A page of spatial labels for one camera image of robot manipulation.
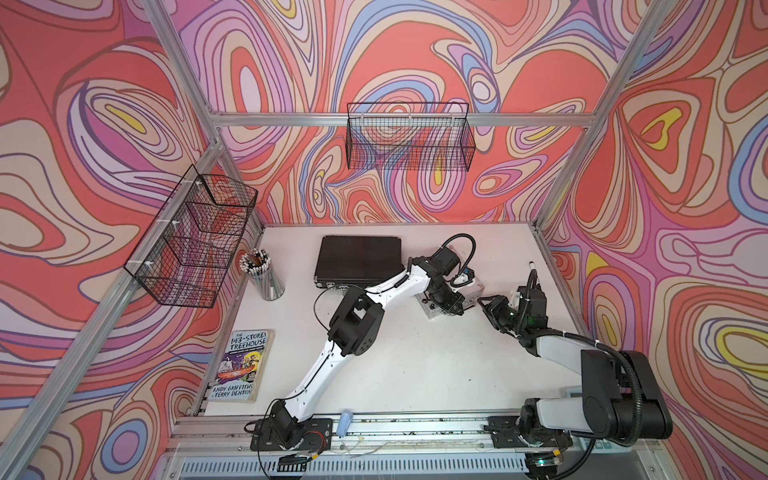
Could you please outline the silver poker set case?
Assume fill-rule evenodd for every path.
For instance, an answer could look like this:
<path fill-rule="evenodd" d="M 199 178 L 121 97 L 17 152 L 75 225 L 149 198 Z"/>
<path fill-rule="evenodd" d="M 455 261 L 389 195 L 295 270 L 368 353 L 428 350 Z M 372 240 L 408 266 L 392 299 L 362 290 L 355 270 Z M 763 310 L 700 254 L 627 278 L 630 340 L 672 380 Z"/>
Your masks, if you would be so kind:
<path fill-rule="evenodd" d="M 461 303 L 463 312 L 467 312 L 476 306 L 477 300 L 483 295 L 484 290 L 484 284 L 478 279 L 458 289 L 453 288 L 454 292 L 458 292 L 464 297 Z M 424 314 L 430 320 L 440 316 L 461 316 L 461 313 L 450 313 L 444 310 L 436 302 L 430 300 L 426 294 L 419 294 L 417 300 Z"/>

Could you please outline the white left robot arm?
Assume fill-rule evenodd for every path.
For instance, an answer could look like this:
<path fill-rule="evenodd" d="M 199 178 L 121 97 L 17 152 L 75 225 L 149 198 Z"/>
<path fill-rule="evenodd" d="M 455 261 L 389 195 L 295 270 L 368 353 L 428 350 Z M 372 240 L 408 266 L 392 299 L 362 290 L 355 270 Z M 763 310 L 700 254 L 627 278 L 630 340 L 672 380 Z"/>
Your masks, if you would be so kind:
<path fill-rule="evenodd" d="M 257 453 L 303 449 L 316 454 L 329 449 L 332 420 L 315 420 L 313 415 L 335 377 L 374 344 L 386 311 L 409 298 L 424 295 L 443 312 L 461 316 L 465 297 L 457 280 L 461 276 L 474 280 L 469 263 L 475 253 L 475 238 L 457 233 L 432 255 L 409 258 L 402 271 L 378 285 L 348 287 L 308 373 L 287 397 L 274 399 L 262 419 L 251 423 L 250 449 Z"/>

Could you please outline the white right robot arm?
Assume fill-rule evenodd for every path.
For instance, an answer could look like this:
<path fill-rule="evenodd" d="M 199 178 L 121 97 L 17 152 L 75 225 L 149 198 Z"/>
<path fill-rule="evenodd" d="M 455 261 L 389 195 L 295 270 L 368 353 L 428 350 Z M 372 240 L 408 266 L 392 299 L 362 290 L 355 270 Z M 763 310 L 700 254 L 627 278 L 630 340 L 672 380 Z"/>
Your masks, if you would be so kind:
<path fill-rule="evenodd" d="M 527 399 L 515 421 L 500 429 L 502 433 L 532 446 L 565 433 L 621 447 L 672 435 L 673 420 L 647 356 L 550 327 L 547 297 L 536 270 L 511 298 L 484 296 L 477 303 L 497 332 L 581 380 L 578 397 Z"/>

